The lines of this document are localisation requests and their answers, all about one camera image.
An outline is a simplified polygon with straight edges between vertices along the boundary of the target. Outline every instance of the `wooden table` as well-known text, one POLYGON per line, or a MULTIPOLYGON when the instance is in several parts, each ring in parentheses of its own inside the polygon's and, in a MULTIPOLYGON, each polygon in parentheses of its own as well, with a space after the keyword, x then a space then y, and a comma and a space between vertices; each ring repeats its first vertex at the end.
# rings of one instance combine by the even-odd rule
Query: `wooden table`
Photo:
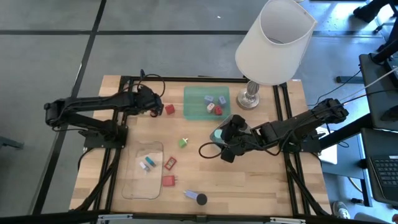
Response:
MULTIPOLYGON (((120 76, 104 76, 100 96, 109 96, 117 92, 120 76)), ((143 82, 160 93, 161 82, 143 82)), ((164 105, 173 104, 175 114, 151 118, 149 114, 129 116, 129 136, 127 145, 121 153, 117 181, 113 194, 112 212, 126 213, 179 213, 212 215, 278 215, 291 216, 287 176, 283 155, 277 157, 265 152, 252 151, 235 158, 230 164, 220 158, 204 159, 199 156, 198 148, 208 142, 210 133, 221 121, 188 121, 183 117, 183 89, 185 86, 229 86, 232 114, 240 114, 250 126, 266 121, 277 120, 274 93, 271 86, 261 86, 260 104, 253 110, 242 110, 235 102, 238 91, 245 87, 243 83, 209 82, 166 82, 166 91, 162 97, 164 105), (181 149, 178 140, 189 138, 188 145, 181 149), (125 176, 129 156, 137 151, 136 141, 160 141, 164 146, 164 162, 173 156, 178 160, 171 171, 163 169, 163 175, 176 175, 175 187, 163 187, 160 195, 153 200, 125 199, 122 195, 126 182, 125 176), (208 203, 199 206, 184 196, 183 191, 190 189, 207 195, 208 203)), ((302 83, 300 80, 288 82, 288 90, 293 115, 307 109, 302 83)), ((111 119, 113 111, 96 111, 94 118, 111 119)), ((216 154, 216 147, 207 147, 203 153, 216 154)), ((79 206, 98 181, 103 161, 104 149, 94 149, 82 160, 70 208, 79 206)), ((330 213, 325 183, 319 160, 311 154, 301 153, 305 183, 317 202, 330 213)), ((296 186, 298 209, 303 213, 300 191, 296 186)), ((103 190, 100 208, 104 208, 107 187, 103 190)))

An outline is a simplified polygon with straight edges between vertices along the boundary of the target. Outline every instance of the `red object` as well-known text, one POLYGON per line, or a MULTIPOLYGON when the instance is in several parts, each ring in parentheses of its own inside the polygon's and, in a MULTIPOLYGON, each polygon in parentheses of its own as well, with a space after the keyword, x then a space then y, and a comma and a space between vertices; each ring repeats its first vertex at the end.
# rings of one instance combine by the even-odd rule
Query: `red object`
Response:
POLYGON ((166 110, 167 115, 170 115, 175 112, 173 105, 167 105, 164 108, 166 110))
POLYGON ((172 169, 174 164, 177 162, 176 159, 174 159, 173 157, 170 157, 170 159, 168 159, 168 161, 166 162, 166 164, 164 164, 164 167, 168 170, 172 169))
POLYGON ((164 176, 162 179, 162 185, 164 187, 171 187, 175 185, 175 177, 173 175, 171 176, 164 176))
POLYGON ((223 114, 223 110, 221 109, 220 106, 217 105, 217 106, 214 108, 214 114, 216 114, 216 115, 222 115, 222 114, 223 114))

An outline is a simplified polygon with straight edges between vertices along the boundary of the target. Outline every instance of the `concrete floor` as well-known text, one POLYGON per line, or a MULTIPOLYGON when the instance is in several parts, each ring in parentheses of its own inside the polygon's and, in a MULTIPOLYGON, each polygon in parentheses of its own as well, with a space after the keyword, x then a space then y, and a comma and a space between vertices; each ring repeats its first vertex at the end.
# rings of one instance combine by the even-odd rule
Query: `concrete floor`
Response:
MULTIPOLYGON (((248 30, 265 2, 108 1, 99 30, 248 30)), ((295 75, 303 81, 308 104, 337 87, 336 76, 354 75, 359 70, 359 54, 373 52, 384 43, 380 35, 369 36, 376 22, 363 24, 350 17, 354 8, 364 4, 308 0, 301 3, 318 21, 316 30, 321 34, 312 38, 295 75), (347 30, 358 34, 343 37, 341 34, 347 30)), ((99 6, 100 0, 3 0, 0 30, 91 30, 99 6)), ((383 16, 390 13, 388 8, 383 12, 387 12, 383 16)), ((234 52, 242 38, 98 35, 79 96, 97 95, 103 75, 137 75, 141 68, 163 76, 241 77, 234 52)), ((70 94, 87 41, 87 35, 0 35, 0 135, 25 142, 23 150, 0 150, 0 217, 29 212, 55 136, 44 124, 43 104, 70 94)), ((329 97, 342 98, 362 87, 346 85, 329 97)), ((349 104, 347 109, 351 115, 344 124, 368 112, 366 99, 349 104)), ((82 137, 67 133, 45 213, 67 211, 82 145, 82 137)), ((390 221, 396 212, 377 202, 373 208, 349 204, 349 198, 360 196, 346 178, 325 174, 325 181, 330 201, 347 202, 352 217, 366 212, 390 221)))

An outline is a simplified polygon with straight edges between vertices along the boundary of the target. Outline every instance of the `lamp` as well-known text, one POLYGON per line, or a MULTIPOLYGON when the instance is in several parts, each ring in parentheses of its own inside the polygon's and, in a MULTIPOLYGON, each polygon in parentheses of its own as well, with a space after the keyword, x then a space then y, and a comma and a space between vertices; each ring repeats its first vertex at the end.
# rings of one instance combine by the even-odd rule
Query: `lamp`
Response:
POLYGON ((236 65, 250 79, 236 98, 243 109, 260 102, 259 84, 291 79, 307 49, 316 20, 294 0, 269 0, 236 50, 236 65))

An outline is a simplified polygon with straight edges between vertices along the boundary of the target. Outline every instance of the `lamp base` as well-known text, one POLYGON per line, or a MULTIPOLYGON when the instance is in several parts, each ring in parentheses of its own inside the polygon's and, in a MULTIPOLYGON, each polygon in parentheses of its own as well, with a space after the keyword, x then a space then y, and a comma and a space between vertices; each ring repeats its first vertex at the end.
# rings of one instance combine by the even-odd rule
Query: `lamp base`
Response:
POLYGON ((236 96, 236 103, 244 110, 252 110, 260 103, 260 95, 248 95, 248 90, 242 89, 236 96))

